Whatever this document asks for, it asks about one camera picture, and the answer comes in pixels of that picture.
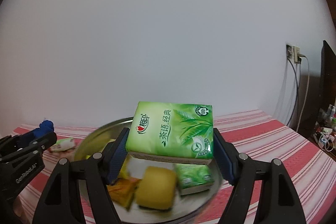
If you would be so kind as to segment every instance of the yellow sponge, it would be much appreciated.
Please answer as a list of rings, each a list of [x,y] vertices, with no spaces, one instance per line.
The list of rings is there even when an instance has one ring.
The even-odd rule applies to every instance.
[[[176,173],[161,167],[147,167],[135,192],[136,203],[143,207],[167,210],[173,206]]]

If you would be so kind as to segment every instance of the brand logo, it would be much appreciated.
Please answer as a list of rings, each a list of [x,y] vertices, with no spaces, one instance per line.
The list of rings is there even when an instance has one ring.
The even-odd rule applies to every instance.
[[[29,175],[30,172],[32,172],[36,168],[36,164],[33,164],[27,171],[21,174],[21,177],[15,180],[16,183],[20,183],[26,176]]]
[[[203,139],[201,136],[193,137],[193,145],[191,150],[199,156],[203,156],[209,152],[208,147],[210,142],[207,138]]]
[[[139,125],[136,127],[137,132],[139,134],[145,133],[145,130],[147,129],[149,124],[149,117],[146,114],[141,114],[141,120],[139,122]]]
[[[195,112],[199,116],[206,116],[209,113],[209,109],[207,109],[204,106],[199,106],[199,107],[196,108]]]

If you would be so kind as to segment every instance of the blue gripper pad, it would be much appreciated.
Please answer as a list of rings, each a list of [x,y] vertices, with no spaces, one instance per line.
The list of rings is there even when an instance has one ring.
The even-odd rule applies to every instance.
[[[213,154],[225,180],[235,185],[239,179],[238,151],[233,144],[226,142],[217,128],[213,129]]]
[[[127,156],[126,141],[129,133],[129,128],[124,128],[118,138],[109,143],[103,150],[104,159],[103,167],[107,170],[105,181],[107,184],[112,184],[118,177],[121,167]]]

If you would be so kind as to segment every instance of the striped tablecloth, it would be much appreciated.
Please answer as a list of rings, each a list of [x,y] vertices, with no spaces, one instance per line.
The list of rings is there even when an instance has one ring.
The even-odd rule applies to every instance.
[[[232,142],[239,152],[255,160],[271,161],[279,158],[286,166],[299,194],[307,223],[318,223],[336,198],[336,162],[308,140],[284,126],[261,110],[252,110],[214,119],[224,139]],[[36,128],[23,124],[13,134],[23,134]],[[80,143],[96,128],[55,127],[59,139],[73,137]],[[45,169],[21,192],[20,198],[26,214],[32,220],[38,199],[59,155],[46,151],[43,154]],[[257,181],[245,223],[253,223],[257,210],[261,182]],[[224,181],[209,206],[197,217],[196,223],[217,223],[232,191]],[[83,204],[87,223],[95,223],[87,204]]]

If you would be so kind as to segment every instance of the hand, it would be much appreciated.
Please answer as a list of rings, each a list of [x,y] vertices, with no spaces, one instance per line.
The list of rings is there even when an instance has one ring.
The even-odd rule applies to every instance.
[[[19,197],[14,200],[13,211],[19,217],[23,224],[29,224],[29,220],[26,216],[25,211],[23,210],[22,203]]]

